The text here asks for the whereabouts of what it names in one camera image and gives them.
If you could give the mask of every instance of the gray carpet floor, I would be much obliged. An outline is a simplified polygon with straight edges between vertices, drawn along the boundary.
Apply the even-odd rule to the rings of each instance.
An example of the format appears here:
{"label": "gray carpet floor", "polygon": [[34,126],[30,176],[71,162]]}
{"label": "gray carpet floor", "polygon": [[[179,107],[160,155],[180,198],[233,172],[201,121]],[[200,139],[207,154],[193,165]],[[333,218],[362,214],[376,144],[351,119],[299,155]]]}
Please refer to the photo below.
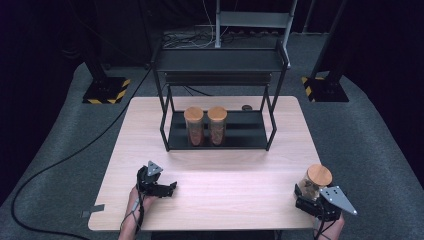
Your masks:
{"label": "gray carpet floor", "polygon": [[[298,98],[321,162],[358,210],[357,216],[344,214],[346,225],[341,239],[423,239],[423,189],[366,94],[342,78],[348,103],[311,103],[306,97],[301,77],[311,73],[325,39],[325,35],[290,36],[291,69],[286,73],[281,95]],[[249,41],[235,40],[232,44],[275,44],[272,38]],[[82,97],[92,78],[85,64],[77,68],[49,136],[0,208],[0,239],[74,239],[29,231],[19,226],[11,214],[19,187],[61,160],[64,161],[37,175],[22,189],[15,202],[15,215],[33,228],[89,239],[117,239],[117,232],[89,230],[88,218],[81,218],[81,211],[94,205],[130,98],[156,96],[157,91],[153,74],[143,68],[115,67],[106,73],[131,79],[122,102],[83,104]],[[224,92],[213,87],[196,89],[212,95],[262,94],[262,90],[249,88]],[[173,93],[190,95],[184,88]],[[150,239],[150,233],[142,232],[138,239]],[[283,231],[282,239],[312,239],[312,230]]]}

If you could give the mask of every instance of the silver bracket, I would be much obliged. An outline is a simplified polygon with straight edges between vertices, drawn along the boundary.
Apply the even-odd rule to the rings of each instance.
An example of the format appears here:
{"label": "silver bracket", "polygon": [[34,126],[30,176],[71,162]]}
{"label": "silver bracket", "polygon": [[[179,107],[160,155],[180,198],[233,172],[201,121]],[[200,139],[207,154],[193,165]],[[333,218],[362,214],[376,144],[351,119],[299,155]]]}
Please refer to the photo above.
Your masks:
{"label": "silver bracket", "polygon": [[149,166],[147,167],[147,176],[153,176],[163,171],[156,163],[149,161]]}
{"label": "silver bracket", "polygon": [[339,186],[320,189],[320,194],[334,206],[339,207],[353,215],[358,214]]}

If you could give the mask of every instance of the jar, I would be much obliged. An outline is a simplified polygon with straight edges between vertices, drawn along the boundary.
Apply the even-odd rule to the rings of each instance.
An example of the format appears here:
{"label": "jar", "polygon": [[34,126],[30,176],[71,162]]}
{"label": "jar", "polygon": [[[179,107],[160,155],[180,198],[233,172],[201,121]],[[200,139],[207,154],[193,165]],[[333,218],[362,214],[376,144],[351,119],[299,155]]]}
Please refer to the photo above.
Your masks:
{"label": "jar", "polygon": [[330,170],[321,164],[314,164],[308,168],[298,186],[303,197],[315,201],[319,197],[319,190],[327,187],[331,181],[333,181],[333,176]]}
{"label": "jar", "polygon": [[221,106],[210,108],[208,118],[210,142],[215,146],[222,145],[225,140],[227,110]]}
{"label": "jar", "polygon": [[203,110],[200,107],[189,107],[184,111],[184,118],[189,144],[192,146],[202,145],[205,138],[203,132]]}

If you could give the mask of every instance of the yellow and black hazard tape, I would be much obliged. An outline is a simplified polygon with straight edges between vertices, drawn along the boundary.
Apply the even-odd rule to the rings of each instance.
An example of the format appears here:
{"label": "yellow and black hazard tape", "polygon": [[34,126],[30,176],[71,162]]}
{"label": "yellow and black hazard tape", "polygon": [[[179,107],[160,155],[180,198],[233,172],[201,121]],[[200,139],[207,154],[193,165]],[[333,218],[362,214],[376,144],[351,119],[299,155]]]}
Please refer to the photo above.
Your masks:
{"label": "yellow and black hazard tape", "polygon": [[[324,78],[319,77],[319,78],[315,78],[315,80],[324,80]],[[303,83],[303,87],[305,87],[306,96],[308,96],[309,101],[315,102],[316,100],[314,97],[314,92],[312,91],[312,88],[311,88],[309,78],[302,77],[302,83]]]}
{"label": "yellow and black hazard tape", "polygon": [[130,79],[125,80],[122,83],[122,87],[120,89],[120,91],[118,92],[118,94],[116,95],[116,97],[113,98],[88,98],[88,99],[84,99],[84,103],[91,103],[91,104],[115,104],[115,103],[120,103],[122,98],[124,97],[128,85],[130,84]]}

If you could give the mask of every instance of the black metal shelf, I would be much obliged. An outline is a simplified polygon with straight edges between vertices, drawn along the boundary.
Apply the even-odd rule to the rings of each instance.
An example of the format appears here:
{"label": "black metal shelf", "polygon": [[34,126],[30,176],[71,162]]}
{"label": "black metal shelf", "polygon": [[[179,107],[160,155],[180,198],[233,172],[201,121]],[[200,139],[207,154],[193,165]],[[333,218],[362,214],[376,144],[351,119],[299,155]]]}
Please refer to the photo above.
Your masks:
{"label": "black metal shelf", "polygon": [[[273,112],[287,65],[288,59],[281,40],[277,40],[275,48],[272,49],[156,49],[151,66],[163,110],[160,132],[166,150],[265,149],[268,151],[277,131]],[[280,78],[271,103],[268,87],[273,72],[280,72]],[[165,75],[168,88],[165,101],[158,73]],[[210,143],[205,121],[205,141],[201,146],[193,147],[188,142],[184,112],[175,110],[172,86],[262,86],[264,94],[259,110],[228,111],[225,142],[222,145],[214,146]],[[272,124],[268,139],[262,115],[265,104],[268,106]],[[164,127],[169,105],[172,116],[167,136]]]}

